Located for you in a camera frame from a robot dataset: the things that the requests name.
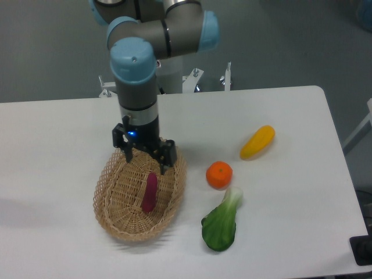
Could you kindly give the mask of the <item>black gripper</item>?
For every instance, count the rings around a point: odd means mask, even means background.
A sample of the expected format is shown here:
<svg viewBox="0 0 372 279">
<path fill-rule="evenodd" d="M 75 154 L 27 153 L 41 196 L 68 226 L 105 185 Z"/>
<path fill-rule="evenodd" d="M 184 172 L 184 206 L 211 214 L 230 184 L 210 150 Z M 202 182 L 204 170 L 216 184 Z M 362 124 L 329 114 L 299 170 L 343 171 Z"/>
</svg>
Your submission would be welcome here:
<svg viewBox="0 0 372 279">
<path fill-rule="evenodd" d="M 112 130 L 113 146 L 119 148 L 130 163 L 133 158 L 132 148 L 149 152 L 150 156 L 159 163 L 160 173 L 171 168 L 177 161 L 175 142 L 171 139 L 162 141 L 159 138 L 159 118 L 144 125 L 132 125 L 128 115 L 122 118 L 123 124 L 118 123 Z"/>
</svg>

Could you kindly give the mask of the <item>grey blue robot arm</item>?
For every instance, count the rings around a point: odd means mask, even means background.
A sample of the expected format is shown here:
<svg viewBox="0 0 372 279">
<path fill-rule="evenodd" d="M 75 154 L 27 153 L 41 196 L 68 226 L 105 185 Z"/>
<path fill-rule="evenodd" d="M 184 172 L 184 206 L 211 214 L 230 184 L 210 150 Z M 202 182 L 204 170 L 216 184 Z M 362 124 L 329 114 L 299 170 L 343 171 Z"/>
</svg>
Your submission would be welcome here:
<svg viewBox="0 0 372 279">
<path fill-rule="evenodd" d="M 147 153 L 164 173 L 176 163 L 177 152 L 174 141 L 159 136 L 157 61 L 215 49 L 217 16 L 199 1 L 90 1 L 90 9 L 108 27 L 106 46 L 121 112 L 113 146 L 128 162 L 134 149 Z"/>
</svg>

